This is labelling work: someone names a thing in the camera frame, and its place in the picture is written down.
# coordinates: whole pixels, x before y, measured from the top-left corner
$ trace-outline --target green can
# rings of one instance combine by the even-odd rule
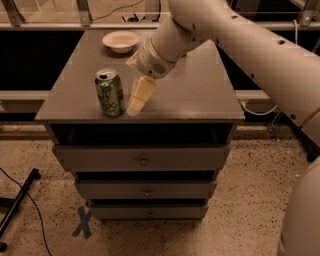
[[[96,73],[96,89],[103,113],[109,117],[121,116],[124,112],[121,80],[117,72],[104,68]]]

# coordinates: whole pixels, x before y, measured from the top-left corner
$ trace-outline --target bowl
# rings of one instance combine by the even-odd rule
[[[132,31],[115,31],[105,35],[102,43],[116,53],[128,53],[140,40],[140,36]]]

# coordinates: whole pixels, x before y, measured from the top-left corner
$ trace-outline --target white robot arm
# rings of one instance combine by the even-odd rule
[[[320,146],[320,58],[245,19],[224,0],[169,0],[167,18],[138,52],[137,67],[155,79],[207,39],[213,40]],[[278,255],[320,255],[320,157],[294,189]]]
[[[211,39],[320,146],[320,58],[245,19],[224,0],[169,0],[167,18],[139,50],[138,69],[165,77]]]

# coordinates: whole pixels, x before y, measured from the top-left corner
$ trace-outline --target gray cabinet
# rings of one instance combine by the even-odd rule
[[[207,42],[187,54],[158,80],[139,115],[113,119],[100,109],[95,72],[111,67],[119,73],[125,105],[141,74],[125,65],[128,55],[103,48],[100,40],[108,32],[84,32],[36,119],[95,218],[203,218],[244,118],[215,45]]]

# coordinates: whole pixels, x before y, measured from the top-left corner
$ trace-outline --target speckled floor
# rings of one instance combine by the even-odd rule
[[[52,255],[275,255],[287,202],[306,169],[305,152],[290,128],[277,127],[272,141],[263,126],[240,126],[218,186],[202,221],[89,221],[92,235],[72,233],[85,206],[64,172],[46,136],[0,135],[0,167],[23,183],[32,168],[42,178],[30,194],[45,224]],[[0,196],[14,197],[19,188],[0,174]],[[25,198],[2,241],[3,255],[48,255],[39,217]]]

